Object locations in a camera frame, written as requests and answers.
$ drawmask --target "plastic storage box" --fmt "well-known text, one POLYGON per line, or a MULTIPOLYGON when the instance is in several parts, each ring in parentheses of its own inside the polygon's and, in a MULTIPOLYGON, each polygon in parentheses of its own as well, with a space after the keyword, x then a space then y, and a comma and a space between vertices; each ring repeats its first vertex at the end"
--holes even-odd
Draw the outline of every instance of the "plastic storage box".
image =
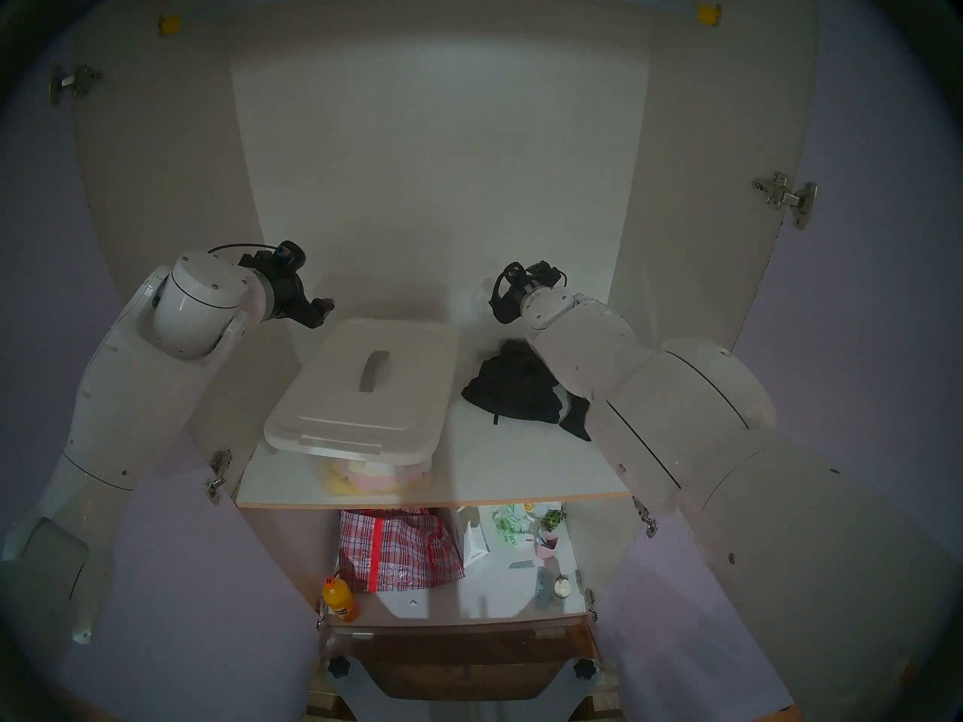
POLYGON ((458 348, 457 329, 445 323, 343 320, 270 413, 265 439, 336 459, 325 469, 346 493, 424 480, 458 348))

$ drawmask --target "green plant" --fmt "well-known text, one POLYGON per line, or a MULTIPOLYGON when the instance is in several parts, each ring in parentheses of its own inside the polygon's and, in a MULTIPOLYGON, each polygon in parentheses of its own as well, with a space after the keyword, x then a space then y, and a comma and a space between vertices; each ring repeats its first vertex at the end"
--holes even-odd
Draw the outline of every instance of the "green plant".
POLYGON ((561 521, 564 519, 565 519, 564 511, 560 509, 550 509, 548 512, 545 513, 545 517, 542 518, 542 528, 545 528, 547 531, 552 532, 555 528, 557 528, 561 524, 561 521))

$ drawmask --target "orange bottle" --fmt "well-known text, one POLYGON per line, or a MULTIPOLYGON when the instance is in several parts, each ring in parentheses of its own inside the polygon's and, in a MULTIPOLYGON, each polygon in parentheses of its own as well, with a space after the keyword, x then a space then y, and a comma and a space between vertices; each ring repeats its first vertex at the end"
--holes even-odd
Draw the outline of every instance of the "orange bottle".
POLYGON ((328 607, 337 613, 338 618, 346 624, 354 621, 358 617, 358 613, 361 612, 358 604, 354 601, 354 595, 351 595, 351 588, 348 583, 343 579, 338 579, 337 576, 330 576, 325 580, 325 590, 322 592, 322 596, 325 598, 328 607))

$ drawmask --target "black bag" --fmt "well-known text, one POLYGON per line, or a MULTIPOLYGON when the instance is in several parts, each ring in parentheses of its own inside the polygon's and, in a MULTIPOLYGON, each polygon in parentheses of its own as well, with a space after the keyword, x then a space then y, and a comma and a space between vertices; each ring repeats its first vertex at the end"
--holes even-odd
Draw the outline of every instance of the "black bag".
POLYGON ((481 363, 478 377, 465 386, 461 397, 494 414, 495 423, 500 416, 551 425, 560 423, 566 431, 589 440, 585 432, 588 401, 565 391, 571 401, 570 410, 559 421, 562 402, 553 390, 557 384, 555 375, 527 343, 509 339, 502 344, 497 356, 481 363))

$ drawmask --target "door hinge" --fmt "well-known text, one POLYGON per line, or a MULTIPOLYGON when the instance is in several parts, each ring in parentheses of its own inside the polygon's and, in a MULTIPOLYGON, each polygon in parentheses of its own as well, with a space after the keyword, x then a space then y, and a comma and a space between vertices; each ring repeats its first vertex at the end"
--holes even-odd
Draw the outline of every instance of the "door hinge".
POLYGON ((659 529, 659 521, 649 514, 649 508, 646 507, 642 502, 637 500, 635 497, 632 498, 632 501, 636 504, 636 512, 638 512, 638 517, 645 524, 645 534, 651 538, 659 529))
POLYGON ((599 614, 595 610, 595 593, 592 592, 591 587, 587 587, 583 595, 585 595, 585 610, 587 610, 588 615, 592 617, 593 623, 598 622, 599 614))
POLYGON ((790 191, 789 176, 776 170, 769 178, 754 178, 752 187, 756 191, 763 191, 766 203, 773 209, 782 209, 783 206, 792 209, 796 227, 800 230, 813 214, 817 187, 812 181, 798 191, 790 191))
POLYGON ((204 491, 213 504, 220 502, 220 487, 224 485, 224 474, 227 473, 233 457, 230 450, 218 450, 211 458, 210 465, 214 475, 204 482, 204 491))
POLYGON ((104 78, 104 73, 87 65, 77 65, 72 72, 64 71, 58 64, 50 70, 50 102, 55 106, 60 104, 63 91, 69 89, 74 97, 86 95, 93 87, 93 83, 104 78))

